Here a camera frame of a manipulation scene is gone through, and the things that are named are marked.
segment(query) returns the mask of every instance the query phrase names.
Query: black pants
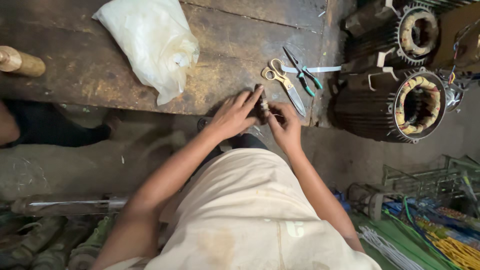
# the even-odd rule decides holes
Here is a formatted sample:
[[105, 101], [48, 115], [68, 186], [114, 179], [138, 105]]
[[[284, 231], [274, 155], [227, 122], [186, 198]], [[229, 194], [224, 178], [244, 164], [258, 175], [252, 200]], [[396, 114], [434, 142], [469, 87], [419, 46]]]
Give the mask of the black pants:
[[[253, 136], [249, 133], [244, 133], [243, 135], [237, 135], [228, 139], [228, 143], [232, 146], [232, 149], [237, 148], [260, 148], [268, 150], [267, 146], [261, 142], [257, 137]], [[207, 162], [212, 160], [213, 158], [220, 156], [223, 154], [222, 150], [220, 150], [220, 146], [216, 146], [207, 156], [206, 158], [200, 163], [198, 168], [193, 172], [192, 175], [195, 175], [197, 171], [203, 167]]]
[[110, 127], [106, 124], [96, 128], [82, 127], [65, 118], [52, 104], [21, 100], [3, 101], [15, 117], [20, 128], [20, 137], [0, 148], [18, 144], [49, 144], [65, 147], [80, 147], [108, 139]]

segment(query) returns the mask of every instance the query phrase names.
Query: hand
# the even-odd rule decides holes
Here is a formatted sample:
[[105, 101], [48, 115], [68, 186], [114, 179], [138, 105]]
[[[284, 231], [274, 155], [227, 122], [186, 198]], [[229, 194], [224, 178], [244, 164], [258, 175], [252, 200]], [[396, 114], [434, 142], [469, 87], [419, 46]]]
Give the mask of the hand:
[[301, 151], [300, 144], [300, 119], [295, 113], [295, 109], [291, 104], [281, 102], [269, 102], [268, 107], [276, 113], [279, 113], [279, 123], [272, 112], [268, 114], [268, 125], [272, 130], [276, 144], [290, 155]]
[[218, 139], [222, 141], [237, 135], [258, 122], [258, 118], [247, 118], [247, 115], [255, 106], [263, 90], [264, 86], [258, 85], [253, 93], [243, 91], [236, 98], [231, 97], [225, 100], [205, 129], [208, 128], [215, 135], [218, 135]]

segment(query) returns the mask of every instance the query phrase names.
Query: concrete floor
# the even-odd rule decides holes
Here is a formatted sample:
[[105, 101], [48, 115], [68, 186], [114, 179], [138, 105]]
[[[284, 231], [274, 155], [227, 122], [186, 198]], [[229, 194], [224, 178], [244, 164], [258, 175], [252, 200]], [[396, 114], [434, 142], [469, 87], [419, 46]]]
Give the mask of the concrete floor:
[[[382, 165], [406, 171], [442, 166], [442, 154], [465, 154], [480, 160], [478, 89], [466, 94], [459, 113], [448, 113], [437, 130], [417, 145], [376, 142], [335, 128], [302, 128], [302, 146], [323, 180], [331, 187], [353, 182], [378, 183]], [[76, 122], [93, 127], [105, 108], [67, 106]], [[195, 136], [199, 117], [128, 111], [112, 140], [69, 148], [19, 145], [0, 149], [0, 199], [33, 194], [133, 192], [168, 156]], [[268, 126], [260, 138], [285, 158]]]

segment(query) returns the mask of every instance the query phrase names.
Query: person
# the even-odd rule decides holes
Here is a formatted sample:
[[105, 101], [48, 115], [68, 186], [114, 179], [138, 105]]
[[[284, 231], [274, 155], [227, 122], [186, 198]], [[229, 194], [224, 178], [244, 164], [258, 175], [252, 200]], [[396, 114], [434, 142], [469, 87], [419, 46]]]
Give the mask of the person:
[[0, 100], [0, 148], [19, 144], [87, 146], [109, 139], [119, 123], [110, 113], [103, 124], [85, 128], [65, 118], [51, 103]]
[[157, 256], [158, 219], [168, 199], [222, 140], [256, 122], [248, 114], [263, 90], [260, 85], [253, 94], [228, 98], [146, 180], [118, 216], [93, 270], [380, 269], [306, 158], [293, 107], [276, 102], [269, 102], [266, 117], [293, 171], [265, 147], [212, 158], [182, 190], [186, 195], [167, 228], [171, 236]]

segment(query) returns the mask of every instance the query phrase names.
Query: gold scissors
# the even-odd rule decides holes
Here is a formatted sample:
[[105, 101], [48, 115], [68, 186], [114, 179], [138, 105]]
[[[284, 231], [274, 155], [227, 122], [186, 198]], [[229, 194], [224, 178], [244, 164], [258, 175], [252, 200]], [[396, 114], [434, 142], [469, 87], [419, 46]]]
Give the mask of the gold scissors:
[[288, 97], [292, 101], [292, 103], [295, 106], [295, 108], [297, 109], [297, 111], [303, 117], [305, 117], [306, 116], [305, 107], [303, 106], [303, 103], [300, 99], [300, 96], [297, 93], [297, 90], [295, 89], [295, 86], [293, 86], [292, 82], [287, 77], [287, 72], [283, 72], [283, 73], [278, 72], [278, 70], [276, 69], [276, 67], [274, 65], [275, 61], [280, 62], [281, 65], [285, 65], [280, 59], [271, 60], [270, 61], [270, 67], [271, 68], [270, 67], [264, 68], [262, 70], [262, 77], [267, 79], [267, 80], [270, 80], [270, 81], [277, 80], [277, 81], [281, 82], [282, 85], [283, 85], [283, 88], [287, 92]]

